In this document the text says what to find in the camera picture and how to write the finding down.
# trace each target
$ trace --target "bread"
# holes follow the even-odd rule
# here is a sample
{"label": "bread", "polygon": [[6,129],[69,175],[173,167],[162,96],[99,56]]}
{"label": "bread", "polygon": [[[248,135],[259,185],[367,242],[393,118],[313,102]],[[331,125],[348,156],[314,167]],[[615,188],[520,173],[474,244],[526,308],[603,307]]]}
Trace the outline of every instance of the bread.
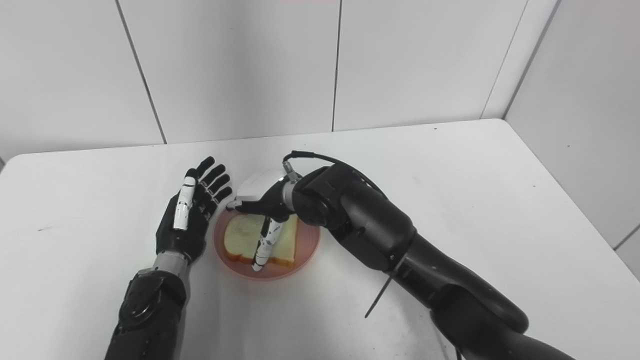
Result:
{"label": "bread", "polygon": [[[240,214],[227,224],[225,230],[225,254],[232,261],[251,264],[260,241],[260,230],[264,216]],[[293,267],[296,254],[296,232],[298,217],[292,215],[283,225],[280,239],[273,248],[269,263]]]}

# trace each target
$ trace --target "plate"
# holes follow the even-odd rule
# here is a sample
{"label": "plate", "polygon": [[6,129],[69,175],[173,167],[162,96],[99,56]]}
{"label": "plate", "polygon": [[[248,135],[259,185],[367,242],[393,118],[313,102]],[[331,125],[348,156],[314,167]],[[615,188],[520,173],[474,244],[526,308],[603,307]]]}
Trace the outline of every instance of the plate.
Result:
{"label": "plate", "polygon": [[[213,231],[213,245],[216,256],[220,258],[223,264],[232,272],[252,280],[277,280],[297,272],[305,266],[309,259],[316,252],[318,242],[320,240],[320,228],[318,226],[307,225],[298,219],[298,227],[296,230],[296,253],[294,255],[295,265],[287,267],[273,263],[267,263],[262,270],[255,272],[251,265],[232,261],[225,254],[225,232],[227,225],[234,217],[241,215],[238,211],[224,211]],[[260,234],[255,235],[255,243],[258,244]]]}

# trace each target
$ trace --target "table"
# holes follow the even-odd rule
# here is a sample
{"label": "table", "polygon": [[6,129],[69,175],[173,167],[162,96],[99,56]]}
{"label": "table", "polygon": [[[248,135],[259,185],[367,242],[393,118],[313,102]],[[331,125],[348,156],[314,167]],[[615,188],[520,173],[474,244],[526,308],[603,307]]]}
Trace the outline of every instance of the table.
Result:
{"label": "table", "polygon": [[[292,149],[376,181],[528,314],[529,335],[578,360],[640,358],[640,282],[496,119],[17,156],[0,175],[0,358],[101,359],[185,170],[212,154],[237,186]],[[323,164],[294,161],[303,174]],[[305,268],[273,282],[231,274],[209,244],[189,274],[180,358],[451,359],[395,284],[364,319],[384,280],[326,231]]]}

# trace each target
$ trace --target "cable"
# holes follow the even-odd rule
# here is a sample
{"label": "cable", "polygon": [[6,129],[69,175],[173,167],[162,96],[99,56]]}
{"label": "cable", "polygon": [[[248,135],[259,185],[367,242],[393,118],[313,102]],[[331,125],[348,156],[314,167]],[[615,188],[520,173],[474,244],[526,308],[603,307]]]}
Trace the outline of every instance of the cable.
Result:
{"label": "cable", "polygon": [[290,154],[287,154],[284,158],[282,158],[282,162],[288,161],[290,159],[298,159],[298,158],[320,159],[320,160],[328,161],[330,163],[340,164],[340,165],[344,165],[344,166],[350,167],[356,172],[356,174],[358,174],[358,176],[360,176],[362,178],[362,180],[365,183],[367,183],[369,186],[371,186],[371,188],[373,188],[373,190],[376,190],[377,192],[379,192],[382,195],[382,197],[387,199],[387,196],[385,195],[385,193],[378,187],[378,185],[376,185],[376,183],[371,181],[371,179],[369,179],[365,174],[361,173],[358,169],[356,169],[355,167],[352,167],[351,165],[345,163],[344,161],[338,160],[336,158],[332,158],[331,156],[322,155],[322,154],[316,154],[315,152],[312,152],[312,151],[293,150],[293,151],[291,151]]}

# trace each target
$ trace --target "white wall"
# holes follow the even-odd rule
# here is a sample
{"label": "white wall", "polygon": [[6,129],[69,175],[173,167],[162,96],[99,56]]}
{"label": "white wall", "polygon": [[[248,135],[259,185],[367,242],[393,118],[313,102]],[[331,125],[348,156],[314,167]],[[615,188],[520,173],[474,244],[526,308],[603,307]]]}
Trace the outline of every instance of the white wall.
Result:
{"label": "white wall", "polygon": [[0,156],[499,116],[554,1],[120,0],[152,102],[116,1],[5,1]]}
{"label": "white wall", "polygon": [[162,143],[112,0],[0,2],[0,156]]}
{"label": "white wall", "polygon": [[338,1],[120,2],[168,142],[331,131]]}
{"label": "white wall", "polygon": [[639,13],[562,0],[506,117],[612,246],[640,223]]}
{"label": "white wall", "polygon": [[640,231],[636,231],[616,252],[631,272],[640,279]]}
{"label": "white wall", "polygon": [[335,129],[502,117],[554,3],[344,1]]}

